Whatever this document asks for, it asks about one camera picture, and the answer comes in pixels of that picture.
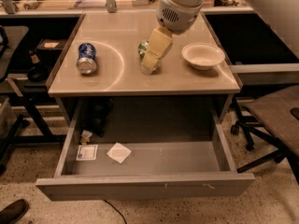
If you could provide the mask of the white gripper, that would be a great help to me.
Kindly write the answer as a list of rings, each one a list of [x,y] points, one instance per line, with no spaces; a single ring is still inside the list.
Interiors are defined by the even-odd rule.
[[[172,33],[180,35],[195,22],[202,0],[159,0],[156,17],[161,26],[149,38],[147,51],[141,61],[141,71],[150,75],[159,68],[160,60],[173,43]]]

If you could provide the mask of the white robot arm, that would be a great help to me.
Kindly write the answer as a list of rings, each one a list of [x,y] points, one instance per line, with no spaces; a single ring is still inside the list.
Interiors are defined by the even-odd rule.
[[[159,26],[150,37],[141,59],[141,71],[151,75],[160,66],[160,60],[170,50],[173,35],[181,35],[195,23],[204,0],[159,0],[156,18]]]

